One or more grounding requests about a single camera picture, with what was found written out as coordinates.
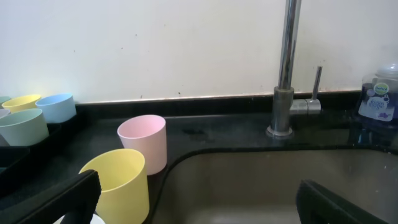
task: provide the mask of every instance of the white wall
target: white wall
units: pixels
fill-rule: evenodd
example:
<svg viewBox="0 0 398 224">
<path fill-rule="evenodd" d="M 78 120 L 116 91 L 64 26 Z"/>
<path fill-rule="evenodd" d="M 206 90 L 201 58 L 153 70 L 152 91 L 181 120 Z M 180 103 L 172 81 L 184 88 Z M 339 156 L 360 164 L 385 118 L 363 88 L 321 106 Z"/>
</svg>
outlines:
<svg viewBox="0 0 398 224">
<path fill-rule="evenodd" d="M 285 0 L 2 0 L 0 95 L 81 103 L 272 93 Z M 302 0 L 292 86 L 358 90 L 398 49 L 398 1 Z"/>
</svg>

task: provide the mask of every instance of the soap bottle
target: soap bottle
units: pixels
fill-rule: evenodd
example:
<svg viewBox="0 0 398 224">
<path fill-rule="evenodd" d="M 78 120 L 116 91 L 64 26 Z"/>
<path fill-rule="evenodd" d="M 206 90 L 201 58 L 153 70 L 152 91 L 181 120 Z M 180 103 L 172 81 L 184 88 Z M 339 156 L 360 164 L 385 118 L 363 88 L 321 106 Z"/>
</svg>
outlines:
<svg viewBox="0 0 398 224">
<path fill-rule="evenodd" d="M 383 65 L 363 77 L 354 114 L 366 127 L 398 129 L 398 63 Z"/>
</svg>

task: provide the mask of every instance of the sink basin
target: sink basin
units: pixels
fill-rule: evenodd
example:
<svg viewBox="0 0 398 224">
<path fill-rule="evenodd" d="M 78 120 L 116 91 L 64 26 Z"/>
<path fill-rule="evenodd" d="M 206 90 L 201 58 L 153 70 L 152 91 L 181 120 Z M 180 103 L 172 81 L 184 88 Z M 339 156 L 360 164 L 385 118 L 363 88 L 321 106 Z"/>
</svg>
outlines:
<svg viewBox="0 0 398 224">
<path fill-rule="evenodd" d="M 170 171 L 152 223 L 300 223 L 295 195 L 303 179 L 398 223 L 398 156 L 372 150 L 192 156 Z"/>
</svg>

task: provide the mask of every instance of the faucet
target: faucet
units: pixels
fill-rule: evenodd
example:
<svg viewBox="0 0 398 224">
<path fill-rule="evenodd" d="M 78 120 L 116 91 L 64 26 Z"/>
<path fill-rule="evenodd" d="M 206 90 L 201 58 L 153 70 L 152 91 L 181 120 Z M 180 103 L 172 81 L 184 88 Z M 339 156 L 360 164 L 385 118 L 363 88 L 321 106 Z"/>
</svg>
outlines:
<svg viewBox="0 0 398 224">
<path fill-rule="evenodd" d="M 286 0 L 279 82 L 274 88 L 272 121 L 267 128 L 267 132 L 271 136 L 289 136 L 292 134 L 290 114 L 317 114 L 321 112 L 321 104 L 317 99 L 317 93 L 322 67 L 317 69 L 312 97 L 305 100 L 293 100 L 294 89 L 291 84 L 300 7 L 301 0 Z"/>
</svg>

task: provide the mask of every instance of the yellow cup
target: yellow cup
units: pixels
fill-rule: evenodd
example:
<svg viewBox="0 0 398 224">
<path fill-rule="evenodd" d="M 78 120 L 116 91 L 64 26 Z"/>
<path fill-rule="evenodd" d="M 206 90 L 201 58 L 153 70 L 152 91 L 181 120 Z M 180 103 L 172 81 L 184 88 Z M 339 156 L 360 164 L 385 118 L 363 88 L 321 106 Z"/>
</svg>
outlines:
<svg viewBox="0 0 398 224">
<path fill-rule="evenodd" d="M 39 99 L 41 99 L 41 96 L 37 94 L 20 96 L 4 102 L 1 106 L 4 109 L 9 109 L 11 113 L 15 113 L 21 110 L 37 108 L 35 103 Z"/>
<path fill-rule="evenodd" d="M 141 224 L 149 212 L 144 156 L 133 149 L 116 149 L 89 161 L 79 173 L 98 172 L 101 196 L 96 211 L 106 224 Z"/>
</svg>

